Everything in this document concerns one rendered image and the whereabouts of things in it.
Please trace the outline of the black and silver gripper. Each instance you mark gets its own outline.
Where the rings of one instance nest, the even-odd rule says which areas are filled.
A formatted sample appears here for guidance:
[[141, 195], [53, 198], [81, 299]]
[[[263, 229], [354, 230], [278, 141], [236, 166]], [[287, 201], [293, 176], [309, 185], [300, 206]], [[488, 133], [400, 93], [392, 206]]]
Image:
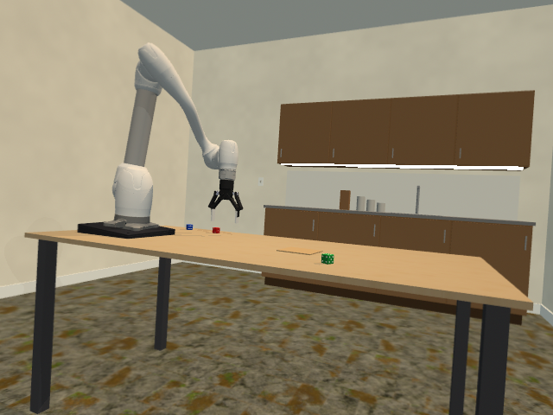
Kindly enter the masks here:
[[[239, 211], [243, 210], [243, 206], [238, 197], [238, 192], [233, 192], [234, 181], [232, 180], [219, 180], [219, 191], [214, 191], [213, 198], [211, 199], [208, 207], [211, 208], [211, 221], [215, 221], [215, 208], [222, 200], [229, 200], [235, 211], [235, 223], [238, 223]], [[219, 195], [218, 200], [216, 201]], [[232, 196], [235, 196], [236, 202]], [[238, 205], [237, 205], [238, 204]]]

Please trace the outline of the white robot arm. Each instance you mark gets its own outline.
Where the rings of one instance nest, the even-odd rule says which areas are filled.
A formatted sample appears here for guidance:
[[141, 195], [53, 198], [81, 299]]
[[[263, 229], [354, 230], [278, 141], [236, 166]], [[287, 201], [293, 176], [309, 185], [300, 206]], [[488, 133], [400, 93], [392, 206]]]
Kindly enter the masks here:
[[210, 143], [207, 139], [193, 101], [175, 68], [161, 49], [148, 42], [144, 47], [138, 49], [138, 56], [141, 63], [140, 61], [137, 63], [137, 75], [135, 75], [137, 94], [130, 132], [124, 162], [118, 165], [113, 184], [113, 195], [116, 195], [115, 216], [114, 220], [104, 222], [103, 225], [131, 231], [141, 231], [159, 226], [150, 222], [153, 181], [144, 165], [156, 99], [162, 89], [169, 93], [185, 112], [194, 136], [202, 149], [205, 165], [210, 169], [218, 169], [219, 179], [232, 181], [236, 179], [238, 165], [236, 142], [223, 140], [218, 146]]

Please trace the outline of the green die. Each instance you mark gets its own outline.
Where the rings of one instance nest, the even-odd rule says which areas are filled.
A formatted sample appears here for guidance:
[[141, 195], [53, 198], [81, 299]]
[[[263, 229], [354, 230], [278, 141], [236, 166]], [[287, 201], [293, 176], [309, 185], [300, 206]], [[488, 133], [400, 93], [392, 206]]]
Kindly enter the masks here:
[[321, 255], [321, 262], [323, 264], [327, 264], [327, 265], [333, 264], [334, 263], [334, 255], [329, 254], [329, 253], [323, 253]]

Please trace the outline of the orange mat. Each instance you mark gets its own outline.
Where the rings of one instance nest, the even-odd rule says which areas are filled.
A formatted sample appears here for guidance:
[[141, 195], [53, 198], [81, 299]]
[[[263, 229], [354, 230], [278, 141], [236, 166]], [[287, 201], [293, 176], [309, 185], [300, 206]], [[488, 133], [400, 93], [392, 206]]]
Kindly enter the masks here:
[[[313, 255], [313, 254], [316, 254], [316, 253], [319, 253], [319, 252], [323, 252], [323, 251], [320, 251], [320, 250], [298, 248], [298, 247], [287, 247], [287, 248], [278, 249], [278, 250], [281, 250], [279, 252], [292, 252], [292, 253], [299, 253], [299, 254], [305, 254], [305, 255]], [[308, 254], [306, 254], [306, 253], [308, 253]]]

